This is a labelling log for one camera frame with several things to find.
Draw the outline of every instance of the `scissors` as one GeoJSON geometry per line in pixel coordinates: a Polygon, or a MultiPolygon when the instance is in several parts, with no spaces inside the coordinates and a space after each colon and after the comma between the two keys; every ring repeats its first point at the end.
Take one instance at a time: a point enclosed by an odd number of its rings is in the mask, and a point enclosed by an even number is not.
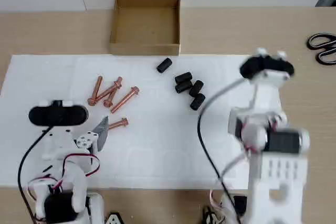
{"type": "Polygon", "coordinates": [[[336,52],[336,35],[335,34],[328,34],[328,33],[314,34],[313,36],[308,38],[306,45],[310,50],[324,49],[324,51],[318,52],[316,54],[315,59],[319,64],[336,65],[336,60],[327,61],[323,59],[325,56],[336,52]],[[313,44],[313,40],[317,38],[328,39],[328,41],[322,42],[320,44],[313,44]]]}

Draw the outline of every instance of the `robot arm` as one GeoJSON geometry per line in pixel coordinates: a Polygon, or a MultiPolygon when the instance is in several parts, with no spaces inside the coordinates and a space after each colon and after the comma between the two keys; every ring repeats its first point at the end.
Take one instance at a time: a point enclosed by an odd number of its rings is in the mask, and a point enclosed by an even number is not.
{"type": "MultiPolygon", "coordinates": [[[[249,183],[244,224],[301,224],[303,188],[307,179],[309,134],[304,129],[288,127],[287,117],[272,106],[272,94],[294,73],[285,61],[260,50],[240,68],[244,78],[255,86],[248,108],[233,108],[228,131],[253,151],[249,158],[249,183]],[[274,199],[272,189],[281,197],[274,199]]],[[[222,204],[234,212],[226,195],[222,204]]],[[[228,218],[228,223],[235,223],[228,218]]]]}
{"type": "Polygon", "coordinates": [[[50,107],[35,107],[31,110],[33,117],[30,119],[34,124],[42,122],[39,120],[40,116],[45,118],[46,115],[52,117],[54,114],[59,116],[64,113],[68,118],[60,121],[44,139],[42,160],[47,163],[48,168],[38,176],[39,179],[32,180],[32,188],[36,194],[36,217],[45,219],[49,224],[103,223],[102,198],[98,194],[87,193],[87,176],[99,169],[99,160],[95,155],[106,141],[108,118],[105,117],[92,131],[74,139],[70,125],[73,125],[78,115],[87,118],[83,110],[80,113],[75,111],[76,107],[78,106],[70,106],[67,110],[61,102],[57,105],[54,102],[50,107]]]}

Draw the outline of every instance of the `open cardboard box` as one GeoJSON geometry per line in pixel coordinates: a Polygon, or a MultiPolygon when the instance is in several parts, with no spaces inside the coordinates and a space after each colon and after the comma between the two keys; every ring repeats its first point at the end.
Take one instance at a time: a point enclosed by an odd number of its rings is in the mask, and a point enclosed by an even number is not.
{"type": "Polygon", "coordinates": [[[179,55],[180,0],[115,0],[111,53],[179,55]]]}

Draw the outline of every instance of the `copper bolt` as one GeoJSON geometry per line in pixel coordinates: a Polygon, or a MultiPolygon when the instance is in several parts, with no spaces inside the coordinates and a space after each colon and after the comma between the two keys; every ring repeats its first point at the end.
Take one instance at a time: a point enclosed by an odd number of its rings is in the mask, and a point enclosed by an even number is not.
{"type": "Polygon", "coordinates": [[[120,126],[127,126],[128,120],[127,118],[122,118],[119,122],[115,122],[109,125],[109,130],[120,127],[120,126]]]}
{"type": "Polygon", "coordinates": [[[113,90],[113,91],[109,94],[109,97],[107,97],[107,99],[104,100],[104,102],[103,102],[104,107],[109,108],[109,107],[111,107],[111,106],[113,105],[112,100],[113,100],[113,98],[114,98],[116,92],[117,92],[117,89],[113,90]]]}
{"type": "Polygon", "coordinates": [[[134,86],[131,88],[131,91],[123,98],[121,99],[120,102],[118,102],[118,104],[116,106],[114,106],[112,109],[111,109],[111,113],[114,113],[115,111],[117,111],[121,106],[123,106],[128,100],[131,99],[132,96],[134,96],[135,94],[138,94],[139,93],[139,88],[134,86]]]}
{"type": "Polygon", "coordinates": [[[98,90],[99,87],[101,85],[101,81],[103,80],[102,76],[98,76],[97,81],[96,81],[96,85],[94,86],[93,92],[92,92],[92,96],[88,99],[88,104],[90,106],[95,106],[97,101],[97,95],[98,95],[98,90]]]}
{"type": "Polygon", "coordinates": [[[119,76],[117,81],[114,82],[113,86],[109,87],[108,89],[106,89],[104,92],[102,92],[100,95],[97,96],[96,101],[97,102],[100,101],[105,96],[107,96],[109,93],[114,91],[115,89],[121,88],[121,81],[122,81],[122,78],[119,76]]]}

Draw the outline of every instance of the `table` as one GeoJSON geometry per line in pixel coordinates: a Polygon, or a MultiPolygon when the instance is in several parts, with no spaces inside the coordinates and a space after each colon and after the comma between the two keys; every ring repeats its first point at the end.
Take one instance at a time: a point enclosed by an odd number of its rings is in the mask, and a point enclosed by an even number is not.
{"type": "MultiPolygon", "coordinates": [[[[183,54],[250,54],[256,47],[287,52],[296,76],[280,90],[282,105],[292,124],[307,128],[311,137],[303,208],[307,224],[334,220],[336,91],[335,68],[317,64],[305,40],[317,32],[336,33],[335,17],[332,7],[181,10],[183,54]]],[[[12,54],[108,53],[111,11],[6,13],[0,14],[0,27],[2,83],[12,54]]],[[[111,189],[100,193],[106,213],[121,212],[125,223],[196,223],[201,207],[208,204],[207,191],[111,189]]],[[[28,223],[16,188],[1,188],[0,197],[4,223],[28,223]]]]}

